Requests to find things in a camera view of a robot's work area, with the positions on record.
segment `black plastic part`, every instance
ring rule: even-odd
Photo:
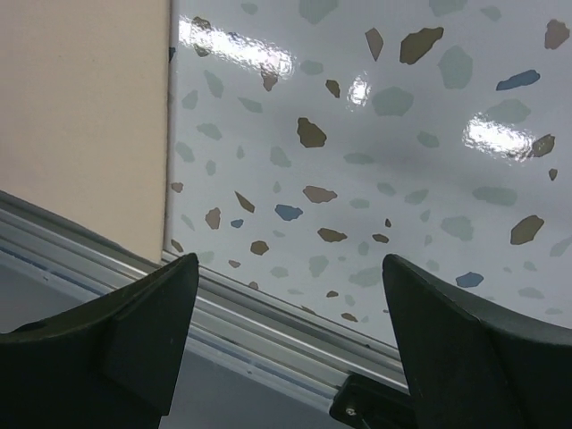
[[[195,255],[0,335],[0,427],[156,429],[198,288]]]
[[[411,398],[384,384],[352,374],[338,391],[330,416],[356,429],[416,429]]]
[[[572,331],[481,299],[401,257],[383,284],[422,429],[572,427]]]

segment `metal track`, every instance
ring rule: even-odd
[[[0,251],[94,296],[158,267],[4,201]],[[164,253],[164,262],[173,258]],[[200,273],[192,351],[323,410],[351,373],[407,391],[396,349],[212,271]]]

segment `gray floor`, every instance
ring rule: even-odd
[[[80,302],[0,264],[0,332],[60,313]],[[345,425],[193,353],[183,358],[171,414],[161,429],[343,429]]]

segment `terrazzo pattern surface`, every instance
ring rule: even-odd
[[[380,263],[572,327],[572,5],[175,0],[166,248],[395,345]]]

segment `beige wall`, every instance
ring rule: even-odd
[[[163,246],[168,0],[0,2],[0,189]]]

